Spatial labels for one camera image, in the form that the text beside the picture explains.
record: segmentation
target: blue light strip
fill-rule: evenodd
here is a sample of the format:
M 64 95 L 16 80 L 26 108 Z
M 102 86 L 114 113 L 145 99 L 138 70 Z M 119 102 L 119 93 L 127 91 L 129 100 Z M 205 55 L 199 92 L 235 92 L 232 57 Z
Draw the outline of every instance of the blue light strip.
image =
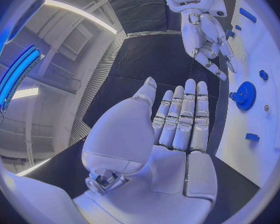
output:
M 12 73 L 15 71 L 15 69 L 35 49 L 36 49 L 36 45 L 31 46 L 12 64 L 12 66 L 9 68 L 9 70 L 6 72 L 6 74 L 4 75 L 3 79 L 0 82 L 0 93 L 1 93 L 4 85 L 6 84 L 7 80 L 10 78 Z
M 34 50 L 26 59 L 24 59 L 18 68 L 12 73 L 10 78 L 7 80 L 6 84 L 4 85 L 1 93 L 0 93 L 0 106 L 3 105 L 7 95 L 9 94 L 11 88 L 14 86 L 15 82 L 21 76 L 21 74 L 25 71 L 25 69 L 33 63 L 33 61 L 40 56 L 40 51 Z

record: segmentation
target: blue gear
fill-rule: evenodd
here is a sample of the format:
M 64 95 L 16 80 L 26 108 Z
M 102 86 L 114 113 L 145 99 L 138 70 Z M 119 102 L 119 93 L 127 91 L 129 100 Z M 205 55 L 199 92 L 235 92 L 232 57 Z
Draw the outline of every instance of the blue gear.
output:
M 237 107 L 242 111 L 251 109 L 256 99 L 256 88 L 249 82 L 245 81 L 240 85 L 237 92 L 230 92 L 229 98 L 236 102 Z

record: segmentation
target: vent grille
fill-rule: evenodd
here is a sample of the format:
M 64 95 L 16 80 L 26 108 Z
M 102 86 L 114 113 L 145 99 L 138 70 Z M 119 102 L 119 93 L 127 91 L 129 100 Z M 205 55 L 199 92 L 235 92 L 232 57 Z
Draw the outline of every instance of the vent grille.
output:
M 119 52 L 126 38 L 127 36 L 123 30 L 119 32 L 102 56 L 99 64 L 95 68 L 78 106 L 76 116 L 71 128 L 68 147 L 75 144 L 89 134 L 91 129 L 82 121 L 82 118 L 84 117 L 97 91 L 100 89 L 101 85 L 107 78 L 113 62 L 117 56 L 117 53 Z
M 83 48 L 84 44 L 87 42 L 87 37 L 84 36 L 78 29 L 74 29 L 64 40 L 63 44 L 79 54 L 80 50 Z

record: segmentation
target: blue object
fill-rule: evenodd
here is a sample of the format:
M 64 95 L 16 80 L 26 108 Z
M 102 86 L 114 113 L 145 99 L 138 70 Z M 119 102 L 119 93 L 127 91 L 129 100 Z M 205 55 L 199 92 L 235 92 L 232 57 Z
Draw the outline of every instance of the blue object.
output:
M 237 92 L 230 92 L 229 98 L 236 102 L 237 107 L 242 111 L 251 109 L 256 99 L 256 88 L 249 82 L 245 81 L 240 85 Z
M 6 81 L 1 93 L 0 93 L 0 105 L 2 106 L 5 102 L 5 99 L 7 98 L 7 95 L 9 94 L 10 90 L 14 86 L 14 84 L 17 82 L 19 77 L 22 75 L 22 73 L 25 71 L 25 69 L 33 63 L 34 60 L 36 60 L 40 56 L 40 52 L 38 49 L 34 50 L 31 54 L 29 54 L 20 64 L 19 66 L 14 70 L 14 72 L 10 75 L 8 80 Z
M 250 140 L 250 141 L 254 141 L 254 142 L 258 142 L 260 140 L 260 138 L 253 133 L 246 133 L 246 140 Z
M 33 45 L 31 47 L 29 47 L 23 54 L 20 55 L 20 57 L 10 66 L 10 68 L 8 69 L 8 71 L 5 73 L 3 79 L 0 82 L 0 93 L 3 89 L 3 87 L 5 86 L 7 80 L 10 78 L 10 76 L 12 75 L 12 73 L 17 69 L 17 67 L 21 64 L 21 62 L 27 58 L 27 56 L 29 54 L 31 54 L 32 51 L 34 51 L 36 49 L 36 46 Z
M 227 29 L 226 30 L 226 36 L 227 36 L 227 39 L 228 39 L 228 37 L 234 37 L 235 36 L 235 33 L 232 31 L 232 30 L 230 30 L 230 29 Z
M 248 18 L 249 20 L 251 20 L 252 22 L 256 23 L 256 17 L 253 16 L 251 13 L 249 13 L 248 11 L 246 11 L 243 8 L 240 8 L 240 14 L 245 16 L 246 18 Z
M 264 70 L 260 71 L 260 77 L 263 78 L 264 81 L 269 79 L 269 75 Z

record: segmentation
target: blue gear-shaped object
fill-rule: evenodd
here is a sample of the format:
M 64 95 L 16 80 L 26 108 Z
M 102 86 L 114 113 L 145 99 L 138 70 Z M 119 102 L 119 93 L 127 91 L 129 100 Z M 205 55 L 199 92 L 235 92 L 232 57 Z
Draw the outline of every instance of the blue gear-shaped object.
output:
M 237 92 L 230 92 L 229 98 L 236 102 L 237 107 L 242 111 L 251 109 L 256 99 L 256 88 L 249 82 L 245 81 L 240 85 Z

